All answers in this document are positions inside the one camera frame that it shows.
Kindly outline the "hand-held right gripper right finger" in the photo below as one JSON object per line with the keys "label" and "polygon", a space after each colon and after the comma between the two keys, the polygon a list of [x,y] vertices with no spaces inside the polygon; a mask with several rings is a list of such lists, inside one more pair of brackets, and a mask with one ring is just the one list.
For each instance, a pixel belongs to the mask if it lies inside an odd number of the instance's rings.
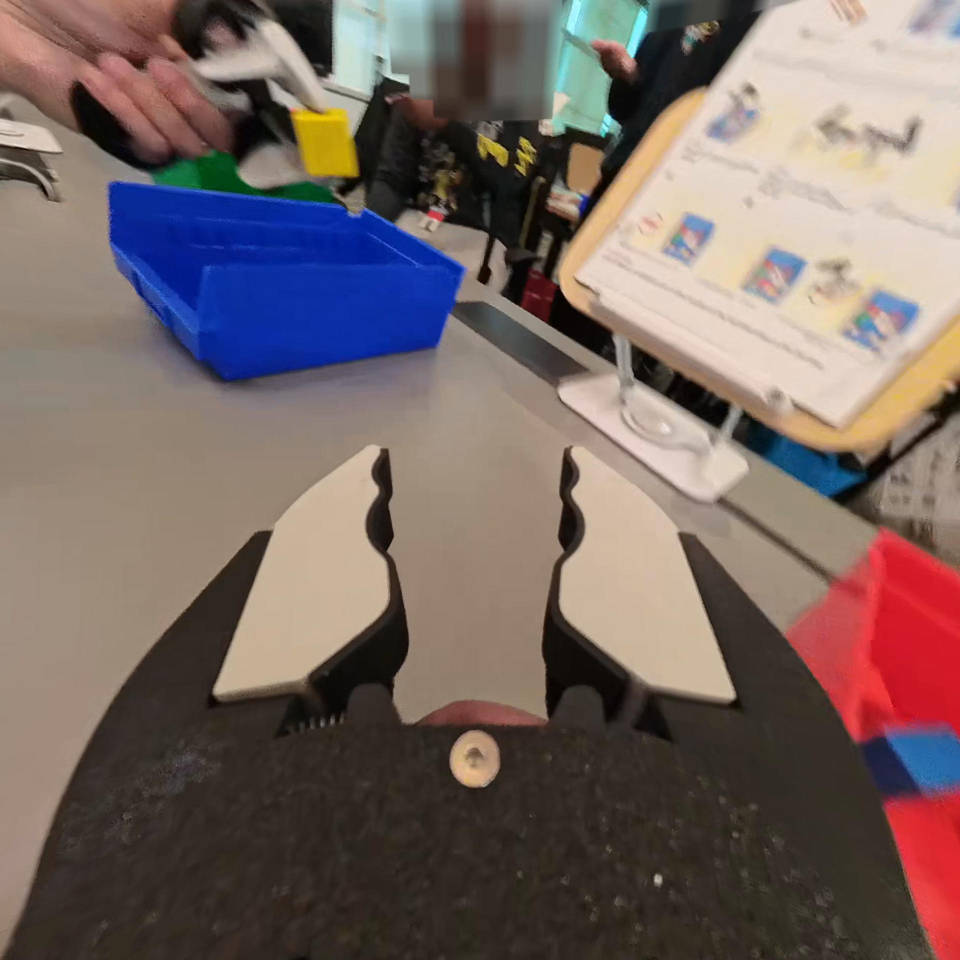
{"label": "hand-held right gripper right finger", "polygon": [[559,557],[543,623],[545,703],[575,688],[606,718],[634,696],[728,707],[737,692],[681,529],[582,446],[563,451]]}

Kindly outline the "person's left hand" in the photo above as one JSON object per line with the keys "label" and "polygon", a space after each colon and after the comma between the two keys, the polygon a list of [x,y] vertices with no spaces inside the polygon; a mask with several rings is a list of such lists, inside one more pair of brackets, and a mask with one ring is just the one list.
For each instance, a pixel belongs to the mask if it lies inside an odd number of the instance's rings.
{"label": "person's left hand", "polygon": [[230,153],[234,129],[188,78],[174,1],[3,1],[2,90],[137,169]]}

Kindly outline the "grey desk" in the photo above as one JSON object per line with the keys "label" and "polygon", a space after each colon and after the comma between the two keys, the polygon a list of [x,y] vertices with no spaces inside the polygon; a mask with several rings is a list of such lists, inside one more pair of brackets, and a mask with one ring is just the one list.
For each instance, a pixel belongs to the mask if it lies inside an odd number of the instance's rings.
{"label": "grey desk", "polygon": [[459,318],[432,351],[221,383],[114,268],[107,186],[144,175],[53,130],[61,201],[2,183],[2,947],[117,690],[252,534],[368,445],[390,450],[406,719],[543,713],[568,446],[696,533],[782,631],[870,545],[874,525],[756,457],[728,501],[690,501]]}

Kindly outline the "instruction sheet board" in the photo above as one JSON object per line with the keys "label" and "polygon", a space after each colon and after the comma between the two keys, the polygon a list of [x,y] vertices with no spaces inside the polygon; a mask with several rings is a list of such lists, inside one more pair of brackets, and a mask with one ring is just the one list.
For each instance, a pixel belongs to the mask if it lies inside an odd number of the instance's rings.
{"label": "instruction sheet board", "polygon": [[765,11],[571,246],[599,323],[791,440],[877,450],[958,379],[958,2]]}

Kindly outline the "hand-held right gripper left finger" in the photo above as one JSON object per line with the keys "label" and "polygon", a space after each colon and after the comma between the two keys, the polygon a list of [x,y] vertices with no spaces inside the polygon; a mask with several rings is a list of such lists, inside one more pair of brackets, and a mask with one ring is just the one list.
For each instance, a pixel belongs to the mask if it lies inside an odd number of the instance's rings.
{"label": "hand-held right gripper left finger", "polygon": [[392,496],[389,450],[365,447],[282,513],[214,681],[217,704],[296,698],[335,716],[361,687],[393,694],[409,628]]}

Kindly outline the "blue floor tub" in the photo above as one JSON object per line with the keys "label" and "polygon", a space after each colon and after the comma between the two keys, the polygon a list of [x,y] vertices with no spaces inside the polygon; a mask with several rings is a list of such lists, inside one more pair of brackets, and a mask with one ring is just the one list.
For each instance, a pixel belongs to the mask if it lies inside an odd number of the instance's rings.
{"label": "blue floor tub", "polygon": [[848,454],[808,448],[752,422],[745,446],[768,464],[828,499],[844,498],[868,479],[868,470]]}

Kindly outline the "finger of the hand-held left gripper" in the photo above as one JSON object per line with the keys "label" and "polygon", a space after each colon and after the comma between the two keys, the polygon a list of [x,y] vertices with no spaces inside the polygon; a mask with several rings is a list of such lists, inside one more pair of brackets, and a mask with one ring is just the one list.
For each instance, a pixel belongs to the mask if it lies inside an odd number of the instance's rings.
{"label": "finger of the hand-held left gripper", "polygon": [[217,107],[253,113],[278,105],[331,108],[331,23],[189,23],[188,72]]}

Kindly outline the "yellow wooden block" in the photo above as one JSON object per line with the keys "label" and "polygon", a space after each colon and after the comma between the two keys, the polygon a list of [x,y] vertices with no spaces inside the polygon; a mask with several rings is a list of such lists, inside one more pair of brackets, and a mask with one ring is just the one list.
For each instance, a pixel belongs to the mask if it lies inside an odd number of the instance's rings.
{"label": "yellow wooden block", "polygon": [[359,178],[350,117],[344,109],[292,109],[290,119],[298,158],[308,178],[348,181]]}

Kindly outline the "red plastic bin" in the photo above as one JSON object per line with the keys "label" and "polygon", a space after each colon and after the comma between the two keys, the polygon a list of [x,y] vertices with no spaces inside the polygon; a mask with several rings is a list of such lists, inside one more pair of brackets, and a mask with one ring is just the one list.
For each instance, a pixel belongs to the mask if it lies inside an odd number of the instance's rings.
{"label": "red plastic bin", "polygon": [[[787,631],[858,747],[895,729],[959,738],[959,575],[882,531]],[[959,791],[881,798],[936,958],[959,957]]]}

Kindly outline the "green plastic bin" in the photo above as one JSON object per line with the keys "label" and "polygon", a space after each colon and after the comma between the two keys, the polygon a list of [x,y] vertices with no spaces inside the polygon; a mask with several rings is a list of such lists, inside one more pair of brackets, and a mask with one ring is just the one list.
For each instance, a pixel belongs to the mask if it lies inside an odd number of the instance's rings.
{"label": "green plastic bin", "polygon": [[234,158],[227,153],[217,151],[196,159],[178,160],[164,168],[152,171],[150,176],[159,186],[331,204],[340,208],[345,206],[329,187],[313,182],[296,182],[269,189],[250,186],[239,176]]}

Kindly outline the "blue wooden block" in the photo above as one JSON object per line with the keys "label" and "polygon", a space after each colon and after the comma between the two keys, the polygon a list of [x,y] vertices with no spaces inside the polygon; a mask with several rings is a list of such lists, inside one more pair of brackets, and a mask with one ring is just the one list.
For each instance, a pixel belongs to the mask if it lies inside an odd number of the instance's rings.
{"label": "blue wooden block", "polygon": [[859,750],[884,800],[958,794],[959,737],[951,726],[896,728]]}

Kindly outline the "blue plastic bin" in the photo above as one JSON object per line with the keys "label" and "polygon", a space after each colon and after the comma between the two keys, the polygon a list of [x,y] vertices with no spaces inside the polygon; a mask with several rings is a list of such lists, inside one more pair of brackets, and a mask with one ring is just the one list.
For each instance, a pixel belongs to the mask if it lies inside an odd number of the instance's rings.
{"label": "blue plastic bin", "polygon": [[465,267],[367,210],[113,181],[119,273],[223,381],[435,349]]}

